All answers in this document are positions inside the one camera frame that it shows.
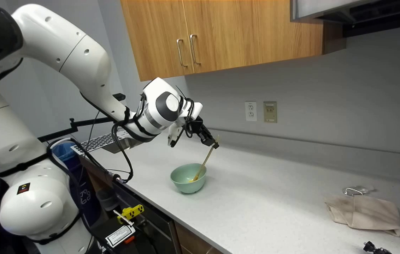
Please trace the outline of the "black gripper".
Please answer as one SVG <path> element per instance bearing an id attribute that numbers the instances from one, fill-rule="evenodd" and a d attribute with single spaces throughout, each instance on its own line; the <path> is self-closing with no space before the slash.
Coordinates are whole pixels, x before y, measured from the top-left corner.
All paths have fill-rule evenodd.
<path id="1" fill-rule="evenodd" d="M 217 140 L 212 137 L 209 130 L 203 126 L 203 120 L 200 117 L 188 120 L 184 126 L 184 130 L 188 137 L 196 134 L 202 144 L 210 144 L 213 150 L 219 148 Z"/>

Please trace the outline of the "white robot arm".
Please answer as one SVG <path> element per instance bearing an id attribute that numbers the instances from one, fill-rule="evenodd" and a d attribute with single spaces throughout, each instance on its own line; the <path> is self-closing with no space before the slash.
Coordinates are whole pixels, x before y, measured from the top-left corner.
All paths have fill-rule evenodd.
<path id="1" fill-rule="evenodd" d="M 114 128 L 137 143 L 150 143 L 167 130 L 171 145 L 184 131 L 198 134 L 205 145 L 216 144 L 199 121 L 202 104 L 164 79 L 144 86 L 141 106 L 133 112 L 111 95 L 109 55 L 92 37 L 41 4 L 28 3 L 14 11 L 0 7 L 0 81 L 27 58 L 65 78 Z M 0 203 L 5 231 L 48 244 L 85 229 L 70 196 L 68 164 L 49 154 L 1 93 L 0 178 L 8 185 Z"/>

